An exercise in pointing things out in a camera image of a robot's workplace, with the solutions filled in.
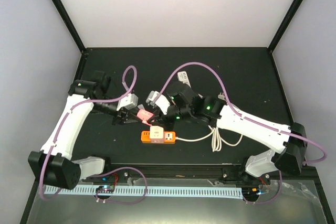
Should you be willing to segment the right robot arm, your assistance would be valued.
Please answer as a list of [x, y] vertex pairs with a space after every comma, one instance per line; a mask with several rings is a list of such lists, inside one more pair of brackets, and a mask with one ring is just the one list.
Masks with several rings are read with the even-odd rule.
[[225, 100], [203, 97], [180, 81], [168, 86], [167, 95], [151, 91], [146, 103], [160, 109], [148, 119], [149, 124], [172, 130], [178, 120], [195, 121], [211, 127], [214, 136], [220, 129], [233, 131], [268, 147], [243, 161], [238, 176], [245, 184], [277, 170], [292, 176], [301, 174], [307, 144], [302, 140], [305, 128], [299, 123], [288, 126], [258, 118], [230, 108]]

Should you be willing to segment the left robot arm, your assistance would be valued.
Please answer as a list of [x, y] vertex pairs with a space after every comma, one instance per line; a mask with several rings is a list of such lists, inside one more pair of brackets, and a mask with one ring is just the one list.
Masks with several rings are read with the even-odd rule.
[[96, 176], [102, 182], [112, 177], [113, 169], [105, 164], [104, 158], [89, 156], [72, 161], [72, 152], [83, 123], [94, 105], [110, 105], [131, 93], [136, 84], [137, 69], [128, 66], [124, 73], [129, 70], [133, 71], [131, 85], [128, 87], [125, 77], [122, 77], [125, 93], [114, 99], [105, 99], [111, 81], [105, 72], [96, 71], [93, 80], [75, 80], [70, 85], [65, 108], [51, 136], [40, 151], [32, 151], [28, 157], [28, 163], [39, 182], [39, 190], [43, 190], [45, 185], [74, 189], [80, 180], [91, 176]]

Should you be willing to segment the pink plug adapter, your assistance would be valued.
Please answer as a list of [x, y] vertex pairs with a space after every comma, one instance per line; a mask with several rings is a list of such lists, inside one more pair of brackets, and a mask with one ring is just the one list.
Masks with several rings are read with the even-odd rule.
[[139, 118], [141, 120], [141, 122], [143, 124], [149, 125], [151, 126], [152, 124], [150, 124], [148, 122], [148, 120], [153, 116], [153, 113], [145, 110], [145, 109], [140, 109], [137, 113], [137, 118]]

